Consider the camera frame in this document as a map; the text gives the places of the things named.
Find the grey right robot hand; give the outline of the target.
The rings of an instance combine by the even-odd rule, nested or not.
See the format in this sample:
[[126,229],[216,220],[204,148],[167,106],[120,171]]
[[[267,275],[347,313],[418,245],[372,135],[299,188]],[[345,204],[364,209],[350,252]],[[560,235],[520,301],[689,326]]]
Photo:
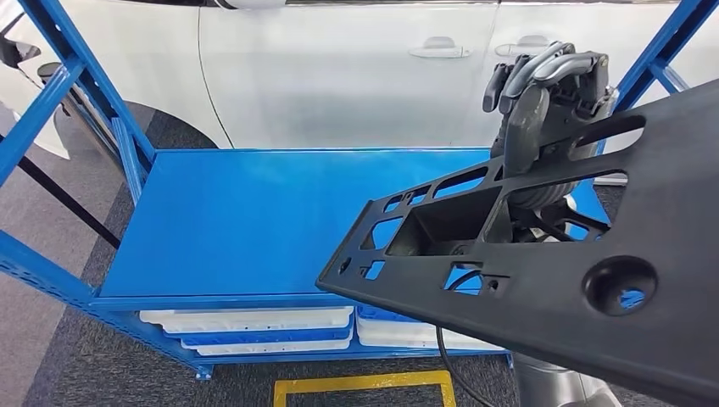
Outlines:
[[560,41],[520,53],[495,65],[482,96],[484,112],[502,115],[491,155],[503,159],[507,176],[560,161],[557,145],[566,133],[603,119],[614,101],[608,54]]

